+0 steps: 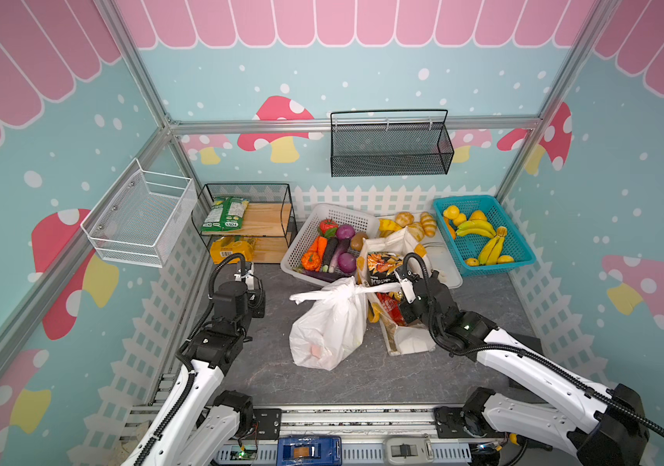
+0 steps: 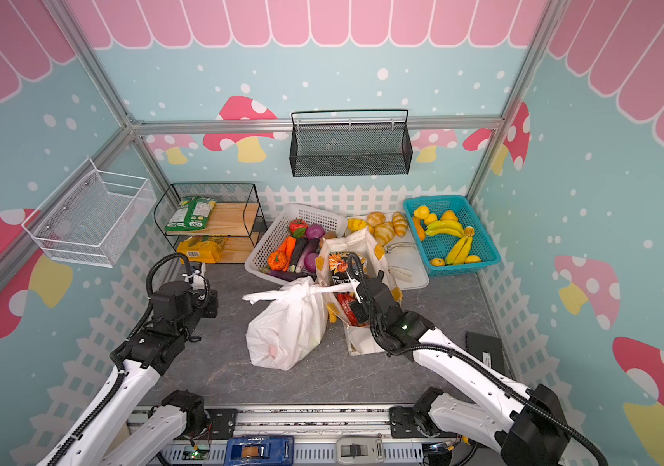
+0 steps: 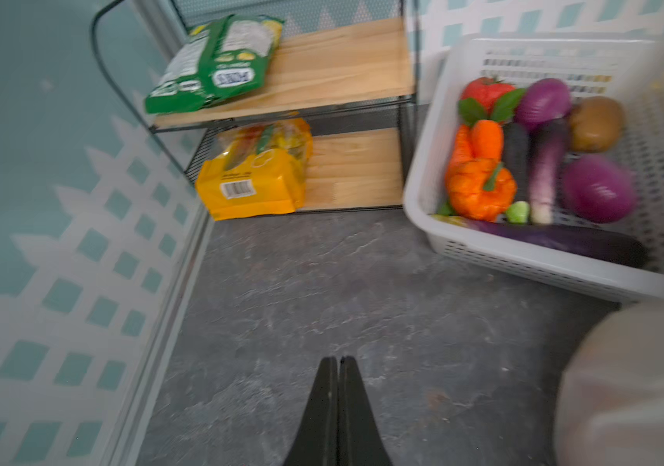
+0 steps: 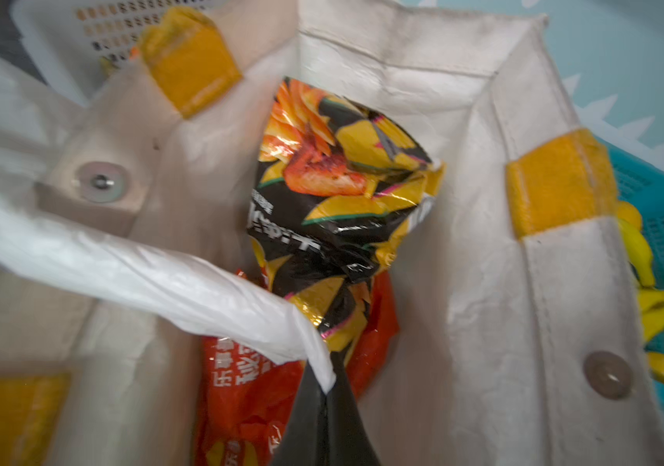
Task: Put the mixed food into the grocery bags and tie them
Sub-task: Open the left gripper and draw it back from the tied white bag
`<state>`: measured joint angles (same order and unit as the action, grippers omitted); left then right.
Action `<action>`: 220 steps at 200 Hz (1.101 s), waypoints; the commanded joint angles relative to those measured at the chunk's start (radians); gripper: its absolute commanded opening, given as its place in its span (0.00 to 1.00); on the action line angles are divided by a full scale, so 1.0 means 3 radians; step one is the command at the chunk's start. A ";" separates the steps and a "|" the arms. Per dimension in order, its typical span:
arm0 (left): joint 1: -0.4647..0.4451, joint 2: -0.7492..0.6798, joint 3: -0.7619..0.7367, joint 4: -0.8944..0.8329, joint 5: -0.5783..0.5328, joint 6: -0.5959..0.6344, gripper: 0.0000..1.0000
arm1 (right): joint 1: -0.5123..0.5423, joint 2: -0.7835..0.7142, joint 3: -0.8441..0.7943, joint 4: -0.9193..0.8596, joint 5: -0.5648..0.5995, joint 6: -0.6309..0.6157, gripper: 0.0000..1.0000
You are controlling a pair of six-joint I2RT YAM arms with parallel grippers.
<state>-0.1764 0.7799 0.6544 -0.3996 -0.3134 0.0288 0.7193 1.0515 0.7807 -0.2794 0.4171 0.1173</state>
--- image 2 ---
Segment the white plastic grocery bag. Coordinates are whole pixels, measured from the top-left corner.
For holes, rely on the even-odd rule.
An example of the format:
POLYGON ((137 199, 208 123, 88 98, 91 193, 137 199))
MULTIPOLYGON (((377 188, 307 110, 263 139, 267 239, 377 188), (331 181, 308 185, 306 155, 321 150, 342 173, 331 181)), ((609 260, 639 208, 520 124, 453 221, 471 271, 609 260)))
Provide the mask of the white plastic grocery bag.
POLYGON ((243 297, 254 305, 268 306, 248 325, 247 348, 252 365, 287 371, 322 341, 328 321, 325 299, 353 291, 352 283, 323 287, 309 277, 297 279, 278 290, 243 297))

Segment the yellow black chips bag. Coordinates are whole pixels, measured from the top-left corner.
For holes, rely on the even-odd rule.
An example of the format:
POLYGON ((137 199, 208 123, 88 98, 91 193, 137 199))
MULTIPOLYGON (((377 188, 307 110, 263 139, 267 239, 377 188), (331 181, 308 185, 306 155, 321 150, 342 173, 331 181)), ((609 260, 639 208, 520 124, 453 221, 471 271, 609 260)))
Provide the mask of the yellow black chips bag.
POLYGON ((332 283, 347 283, 351 280, 349 274, 349 258, 353 256, 353 264, 358 264, 358 267, 353 270, 353 273, 360 271, 366 275, 368 273, 367 259, 361 254, 355 252, 332 252, 328 256, 328 271, 332 283))

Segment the red chips bag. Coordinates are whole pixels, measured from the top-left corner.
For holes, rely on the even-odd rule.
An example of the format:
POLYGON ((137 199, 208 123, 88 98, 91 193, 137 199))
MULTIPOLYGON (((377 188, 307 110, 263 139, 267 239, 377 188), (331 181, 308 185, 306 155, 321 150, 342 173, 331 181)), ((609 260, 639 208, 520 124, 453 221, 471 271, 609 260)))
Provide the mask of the red chips bag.
POLYGON ((351 293, 337 293, 336 299, 351 325, 357 325, 359 323, 358 314, 361 308, 356 298, 351 293))

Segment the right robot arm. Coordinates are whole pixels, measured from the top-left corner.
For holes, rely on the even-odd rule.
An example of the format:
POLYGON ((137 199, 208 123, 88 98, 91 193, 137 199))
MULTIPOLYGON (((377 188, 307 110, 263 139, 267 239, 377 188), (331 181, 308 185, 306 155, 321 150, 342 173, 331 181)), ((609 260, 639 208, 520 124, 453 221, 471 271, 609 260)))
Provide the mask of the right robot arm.
POLYGON ((357 254, 348 256, 347 274, 376 344, 389 356, 405 356, 431 370, 470 399, 463 403, 446 392, 421 397, 417 413, 424 434, 466 436, 508 465, 558 465, 571 442, 607 464, 598 446, 567 423, 550 388, 528 388, 494 371, 430 320, 403 310, 384 284, 384 272, 368 276, 357 254))

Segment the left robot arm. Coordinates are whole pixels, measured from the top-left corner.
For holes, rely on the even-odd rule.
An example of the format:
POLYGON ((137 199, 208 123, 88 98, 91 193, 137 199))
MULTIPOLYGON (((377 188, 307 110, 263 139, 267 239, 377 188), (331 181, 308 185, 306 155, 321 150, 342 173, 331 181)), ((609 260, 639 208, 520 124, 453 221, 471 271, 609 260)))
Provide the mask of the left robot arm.
POLYGON ((149 270, 148 306, 128 337, 110 354, 104 386, 44 465, 146 465, 179 437, 197 438, 212 422, 202 396, 186 390, 167 395, 147 422, 118 446, 116 433, 189 343, 203 318, 217 315, 217 291, 185 254, 173 252, 149 270))

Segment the white canvas tote bag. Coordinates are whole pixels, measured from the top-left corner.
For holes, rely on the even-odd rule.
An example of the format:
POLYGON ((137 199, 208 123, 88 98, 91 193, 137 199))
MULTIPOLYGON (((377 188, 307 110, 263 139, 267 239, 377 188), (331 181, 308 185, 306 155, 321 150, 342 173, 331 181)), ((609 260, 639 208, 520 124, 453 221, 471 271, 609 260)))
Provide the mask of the white canvas tote bag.
MULTIPOLYGON (((355 253, 359 256, 368 277, 375 277, 384 272, 384 285, 391 292, 393 299, 402 303, 403 293, 396 279, 389 273, 389 264, 381 246, 367 230, 359 230, 346 238, 324 239, 320 256, 316 259, 316 281, 322 287, 333 287, 338 283, 347 283, 349 277, 344 265, 345 254, 355 253)), ((372 355, 382 353, 371 335, 366 324, 354 325, 351 312, 346 312, 337 299, 340 291, 327 292, 322 299, 329 314, 329 319, 336 318, 343 325, 346 346, 349 355, 372 355)))

